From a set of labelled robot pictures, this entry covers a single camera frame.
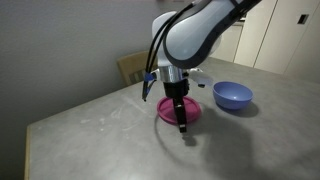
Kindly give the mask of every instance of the chair backrest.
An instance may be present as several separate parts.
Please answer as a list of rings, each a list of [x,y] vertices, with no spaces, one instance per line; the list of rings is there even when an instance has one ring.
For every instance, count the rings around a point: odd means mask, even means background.
[[[126,86],[143,81],[149,51],[138,52],[118,59],[117,64]],[[153,69],[157,68],[157,59]]]

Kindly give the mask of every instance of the wooden chair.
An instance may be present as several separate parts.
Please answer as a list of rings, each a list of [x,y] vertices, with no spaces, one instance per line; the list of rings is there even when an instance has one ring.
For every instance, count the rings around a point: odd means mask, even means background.
[[[138,52],[118,59],[117,64],[126,86],[143,81],[149,51]],[[157,59],[153,69],[157,69]]]

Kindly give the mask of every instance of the cabinet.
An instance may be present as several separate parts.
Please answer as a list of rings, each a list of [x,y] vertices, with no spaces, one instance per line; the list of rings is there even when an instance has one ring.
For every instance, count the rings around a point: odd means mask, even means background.
[[[234,63],[253,67],[277,0],[264,0],[247,13]]]
[[[320,6],[304,33],[285,75],[320,83]]]
[[[223,32],[219,47],[210,55],[210,57],[233,62],[241,31],[242,23],[235,23],[235,25]]]
[[[283,74],[318,4],[319,0],[278,0],[254,67]],[[302,15],[308,18],[299,24]]]

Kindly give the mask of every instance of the gray table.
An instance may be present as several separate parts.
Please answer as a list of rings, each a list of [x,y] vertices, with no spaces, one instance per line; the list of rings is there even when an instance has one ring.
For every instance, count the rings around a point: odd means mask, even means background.
[[[31,124],[26,178],[320,179],[320,85],[213,59],[200,68],[250,87],[252,103],[223,110],[191,81],[202,115],[182,136],[157,116],[162,83],[147,102],[139,83]]]

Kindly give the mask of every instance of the blue bowl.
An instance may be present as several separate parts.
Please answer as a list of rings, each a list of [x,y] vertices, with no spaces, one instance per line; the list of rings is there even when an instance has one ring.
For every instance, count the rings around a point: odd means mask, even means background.
[[[218,82],[213,86],[216,103],[226,109],[242,109],[253,97],[252,91],[244,85],[234,82]]]

